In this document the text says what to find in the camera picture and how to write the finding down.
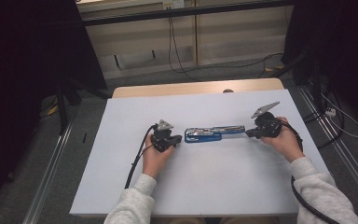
white tabletop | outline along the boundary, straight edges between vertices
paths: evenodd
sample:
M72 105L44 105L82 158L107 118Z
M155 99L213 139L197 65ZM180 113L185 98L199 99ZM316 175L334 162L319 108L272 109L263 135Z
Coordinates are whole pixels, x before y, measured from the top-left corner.
M107 103L70 213L105 216L117 204L145 131L164 119L183 135L186 128L244 125L262 106L287 117L317 169L327 172L287 90L114 98ZM270 216L294 214L289 163L271 147L248 137L187 144L184 141L158 177L154 216ZM132 184L142 170L142 161Z

right hand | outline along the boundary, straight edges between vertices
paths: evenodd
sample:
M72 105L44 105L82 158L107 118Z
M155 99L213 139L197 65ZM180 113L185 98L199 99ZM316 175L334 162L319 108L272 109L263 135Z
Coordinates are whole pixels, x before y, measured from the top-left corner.
M142 173L156 179L168 158L173 154L173 146L170 146L164 152L159 152L152 145L151 135L149 134L146 138L145 147L147 149L144 152L144 169Z
M288 122L287 119L283 117L277 117L277 119ZM289 162L305 157L298 145L295 134L286 126L282 126L281 133L277 137L261 137L261 141L273 146L275 150L281 153Z

black curtain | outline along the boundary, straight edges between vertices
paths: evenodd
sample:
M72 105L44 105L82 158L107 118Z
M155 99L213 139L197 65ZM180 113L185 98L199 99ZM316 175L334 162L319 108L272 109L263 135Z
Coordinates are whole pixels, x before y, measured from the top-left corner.
M358 1L296 0L282 62L291 62L303 51L307 58L293 70L296 84L309 79L317 58L331 90L358 113Z
M106 88L85 27L65 21L81 21L74 0L0 0L0 188L59 80Z

metal rail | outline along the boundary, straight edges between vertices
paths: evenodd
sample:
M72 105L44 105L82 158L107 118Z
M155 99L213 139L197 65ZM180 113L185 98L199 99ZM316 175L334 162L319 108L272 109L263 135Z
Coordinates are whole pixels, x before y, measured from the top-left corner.
M54 149L53 155L51 156L50 162L48 163L48 168L46 169L45 174L40 182L40 185L37 189L37 192L31 202L31 205L27 211L25 219L22 221L23 224L35 224L40 217L42 212L43 205L53 182L53 178L57 171L57 167L60 163L62 152L66 146L69 135L72 131L72 126L77 114L78 108L75 109L74 114L72 115L66 129L63 134L60 135L60 138L57 141L57 145Z
M304 98L304 101L307 103L308 107L312 112L315 113L315 116L319 116L319 111L316 108L316 106L312 103L313 97L312 94L308 90L304 90L300 88L300 93L302 97ZM324 118L320 117L318 119L319 124L321 125L322 129L324 130L324 133L327 135L327 137L331 140L334 138L334 136L337 135L336 130L334 129L331 122ZM336 142L333 143L333 146L339 155L339 157L344 162L345 166L348 168L348 170L351 173L351 176L356 181L358 185L358 162L357 160L352 156L351 152L347 148L347 146L344 144L344 142L341 139L338 139Z
M187 7L171 10L160 10L143 13L135 13L122 16L109 16L109 17L96 17L87 18L83 21L55 21L50 23L41 24L41 26L95 26L111 23L121 23L128 21L147 21L172 17L194 16L210 13L229 12L229 11L241 11L268 7L286 7L291 6L294 0L265 0L254 1L238 4L228 4L210 7Z

white sleeve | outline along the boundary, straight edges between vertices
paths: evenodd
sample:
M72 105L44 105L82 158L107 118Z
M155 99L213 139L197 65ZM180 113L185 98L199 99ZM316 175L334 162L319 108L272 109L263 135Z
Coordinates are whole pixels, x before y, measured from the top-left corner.
M303 157L291 163L295 188L302 198L324 215L338 223L358 223L349 199L336 187L330 174L320 173L310 159ZM325 223L301 204L297 223Z
M150 195L156 184L153 177L141 174L133 188L123 190L118 204L108 214L104 224L149 224L155 206L155 201Z

